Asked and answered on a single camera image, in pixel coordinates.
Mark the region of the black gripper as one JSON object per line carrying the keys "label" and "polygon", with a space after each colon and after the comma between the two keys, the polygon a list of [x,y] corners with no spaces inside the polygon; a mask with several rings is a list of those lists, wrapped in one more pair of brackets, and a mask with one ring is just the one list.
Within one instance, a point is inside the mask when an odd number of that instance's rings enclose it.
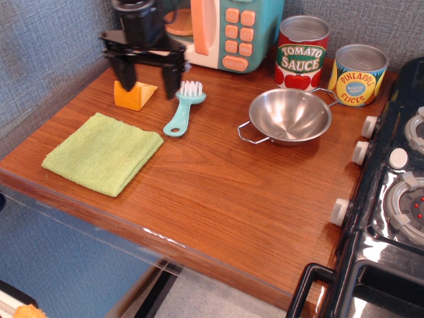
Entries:
{"label": "black gripper", "polygon": [[183,72],[189,69],[185,46],[166,34],[169,23],[161,1],[112,1],[121,22],[120,30],[103,31],[104,53],[126,91],[136,83],[134,64],[162,67],[166,97],[180,89]]}

